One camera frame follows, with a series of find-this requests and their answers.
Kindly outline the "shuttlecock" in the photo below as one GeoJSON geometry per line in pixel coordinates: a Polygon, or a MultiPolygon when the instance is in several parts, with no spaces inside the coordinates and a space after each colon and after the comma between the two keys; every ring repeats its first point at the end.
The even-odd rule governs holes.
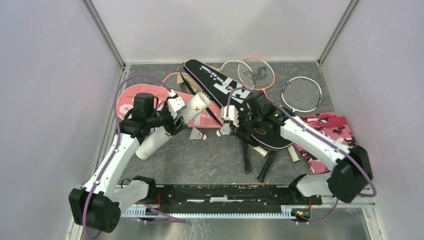
{"type": "Polygon", "coordinates": [[[206,140],[207,135],[199,131],[196,127],[191,129],[189,140],[206,140]]]}
{"type": "Polygon", "coordinates": [[[232,132],[232,129],[231,129],[231,127],[230,127],[230,124],[229,123],[225,123],[221,128],[219,128],[217,131],[216,131],[216,135],[218,136],[218,137],[222,137],[222,136],[227,136],[227,135],[230,135],[231,134],[231,132],[232,132]]]}

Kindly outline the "white shuttlecock tube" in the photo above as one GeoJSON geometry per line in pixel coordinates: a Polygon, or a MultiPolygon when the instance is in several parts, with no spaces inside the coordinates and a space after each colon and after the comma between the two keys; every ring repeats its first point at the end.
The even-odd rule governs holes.
{"type": "Polygon", "coordinates": [[[162,145],[181,130],[188,127],[188,123],[206,110],[212,101],[202,92],[195,94],[188,102],[174,91],[170,93],[162,109],[158,113],[149,116],[144,130],[155,131],[147,136],[135,151],[138,158],[148,159],[162,145]]]}

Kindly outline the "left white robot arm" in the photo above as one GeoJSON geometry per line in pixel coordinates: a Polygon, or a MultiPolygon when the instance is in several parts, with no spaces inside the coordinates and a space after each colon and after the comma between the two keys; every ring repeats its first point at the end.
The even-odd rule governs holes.
{"type": "Polygon", "coordinates": [[[133,107],[116,127],[111,147],[94,175],[82,188],[74,188],[69,203],[74,222],[85,229],[100,233],[112,232],[124,211],[139,200],[153,203],[157,190],[143,178],[116,190],[116,185],[130,158],[140,150],[149,157],[186,124],[180,112],[186,107],[184,99],[171,92],[163,107],[155,108],[156,97],[138,93],[133,107]]]}

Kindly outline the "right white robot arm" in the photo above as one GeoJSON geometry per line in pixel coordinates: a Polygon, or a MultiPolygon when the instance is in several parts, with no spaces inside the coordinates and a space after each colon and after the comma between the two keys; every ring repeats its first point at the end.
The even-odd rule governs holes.
{"type": "Polygon", "coordinates": [[[323,195],[349,204],[358,196],[373,198],[377,195],[369,156],[363,147],[349,147],[330,139],[262,94],[249,98],[247,103],[247,116],[240,116],[231,104],[222,108],[223,120],[235,132],[247,135],[268,122],[272,132],[301,146],[328,169],[325,173],[296,178],[292,182],[294,187],[288,191],[293,203],[302,204],[309,197],[323,195]]]}

